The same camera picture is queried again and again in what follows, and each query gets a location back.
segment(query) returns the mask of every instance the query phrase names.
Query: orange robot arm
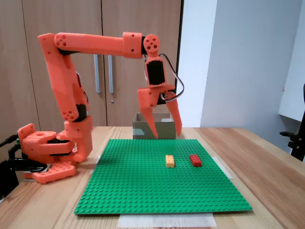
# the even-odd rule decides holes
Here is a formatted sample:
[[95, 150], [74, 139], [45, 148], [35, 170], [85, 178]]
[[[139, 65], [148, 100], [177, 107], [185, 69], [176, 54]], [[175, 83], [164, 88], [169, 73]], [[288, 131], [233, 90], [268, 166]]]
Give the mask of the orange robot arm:
[[87, 95], [75, 71], [71, 55], [76, 52], [119, 55], [127, 58], [142, 58], [148, 55], [145, 72], [148, 87], [138, 90], [139, 106], [156, 138], [158, 133], [152, 108], [159, 98], [165, 100], [175, 121], [177, 134], [181, 133], [175, 86], [166, 81], [163, 59], [158, 55], [160, 41], [156, 35], [143, 37], [141, 33], [125, 32], [122, 38], [89, 34], [58, 33], [38, 37], [46, 59], [50, 82], [65, 130], [56, 134], [52, 131], [35, 131], [27, 125], [18, 131], [22, 151], [29, 159], [45, 164], [59, 161], [84, 161], [92, 150], [92, 118]]
[[[39, 40], [61, 115], [69, 122], [75, 121], [78, 117], [76, 104], [86, 104], [87, 110], [89, 109], [85, 92], [69, 54], [81, 52], [127, 58], [142, 58], [143, 54], [147, 54], [145, 72], [149, 85], [148, 88], [138, 90], [139, 105], [149, 127], [156, 138], [158, 137], [152, 108], [157, 105], [161, 94], [167, 98], [166, 100], [170, 100], [176, 94], [174, 85], [167, 84], [164, 61], [158, 55], [160, 41], [156, 35], [143, 37], [141, 33], [125, 32], [122, 38], [118, 38], [77, 33], [49, 33], [39, 36]], [[166, 104], [174, 118], [177, 134], [180, 135], [182, 123], [177, 100], [168, 101]]]

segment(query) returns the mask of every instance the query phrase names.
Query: black chair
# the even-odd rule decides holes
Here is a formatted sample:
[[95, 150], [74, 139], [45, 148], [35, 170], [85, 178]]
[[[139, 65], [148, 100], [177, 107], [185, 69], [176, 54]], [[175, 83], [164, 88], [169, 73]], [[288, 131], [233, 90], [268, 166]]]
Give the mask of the black chair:
[[[304, 91], [304, 103], [305, 103], [305, 84], [303, 87], [303, 91]], [[303, 115], [303, 119], [298, 134], [283, 131], [280, 132], [280, 135], [290, 138], [290, 142], [288, 143], [288, 146], [292, 148], [291, 155], [299, 159], [300, 161], [303, 161], [305, 156], [305, 112]]]

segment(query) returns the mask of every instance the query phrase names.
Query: cabinet door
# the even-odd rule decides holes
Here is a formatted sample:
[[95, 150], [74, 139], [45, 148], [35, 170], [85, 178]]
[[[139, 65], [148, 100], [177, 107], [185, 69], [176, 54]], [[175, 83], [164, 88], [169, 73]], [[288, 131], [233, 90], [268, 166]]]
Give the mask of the cabinet door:
[[[103, 35], [122, 37], [123, 32], [155, 34], [160, 38], [160, 53], [165, 53], [176, 68], [180, 0], [102, 0]], [[137, 89], [147, 87], [144, 60], [112, 57], [113, 93], [109, 90], [108, 57], [104, 57], [107, 123], [109, 126], [131, 126], [139, 112]], [[168, 84], [174, 76], [166, 69]], [[159, 105], [154, 112], [167, 112]]]
[[[35, 96], [25, 38], [22, 3], [0, 1], [0, 142], [34, 123], [39, 130]], [[0, 162], [9, 158], [10, 144], [0, 148]]]
[[[76, 32], [102, 35], [100, 0], [23, 0], [24, 24], [41, 130], [63, 130], [63, 119], [51, 89], [47, 66], [38, 42], [45, 33]], [[106, 124], [104, 90], [96, 93], [94, 60], [91, 54], [73, 54], [75, 69], [89, 98], [93, 125]], [[100, 88], [103, 89], [103, 61], [99, 57]]]

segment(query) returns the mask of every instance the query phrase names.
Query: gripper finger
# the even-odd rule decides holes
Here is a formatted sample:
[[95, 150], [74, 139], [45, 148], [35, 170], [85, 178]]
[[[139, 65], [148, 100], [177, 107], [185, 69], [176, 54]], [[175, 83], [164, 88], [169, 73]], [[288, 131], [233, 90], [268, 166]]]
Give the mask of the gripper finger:
[[148, 126], [150, 127], [150, 129], [153, 132], [153, 135], [155, 136], [155, 138], [158, 138], [158, 132], [154, 123], [154, 119], [153, 119], [153, 110], [151, 108], [143, 108], [140, 109], [143, 117], [145, 118]]

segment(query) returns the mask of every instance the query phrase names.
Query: white tape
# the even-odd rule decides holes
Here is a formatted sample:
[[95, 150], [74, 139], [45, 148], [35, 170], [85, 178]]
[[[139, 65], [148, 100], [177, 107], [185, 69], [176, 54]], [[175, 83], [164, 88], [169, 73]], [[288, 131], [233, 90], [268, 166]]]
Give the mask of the white tape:
[[144, 135], [142, 129], [133, 129], [133, 135]]
[[229, 178], [233, 179], [233, 176], [228, 172], [228, 170], [225, 169], [225, 167], [220, 163], [220, 161], [217, 159], [217, 157], [213, 156], [213, 160], [216, 162], [216, 164], [219, 166], [219, 168], [224, 172], [224, 174]]
[[213, 213], [120, 215], [118, 228], [216, 227]]
[[172, 120], [170, 118], [163, 118], [163, 119], [161, 119], [161, 122], [165, 122], [165, 123], [169, 123], [171, 121]]
[[96, 164], [99, 162], [100, 158], [101, 158], [101, 156], [98, 156], [98, 157], [97, 157], [97, 160], [96, 160], [96, 162], [95, 162]]
[[94, 170], [95, 170], [95, 168], [96, 168], [96, 165], [97, 165], [97, 163], [99, 162], [100, 158], [101, 158], [101, 156], [98, 156], [98, 157], [97, 157], [96, 162], [95, 162], [95, 167], [94, 167], [94, 169], [91, 169], [91, 170], [90, 170], [90, 174], [92, 174], [92, 173], [94, 172]]

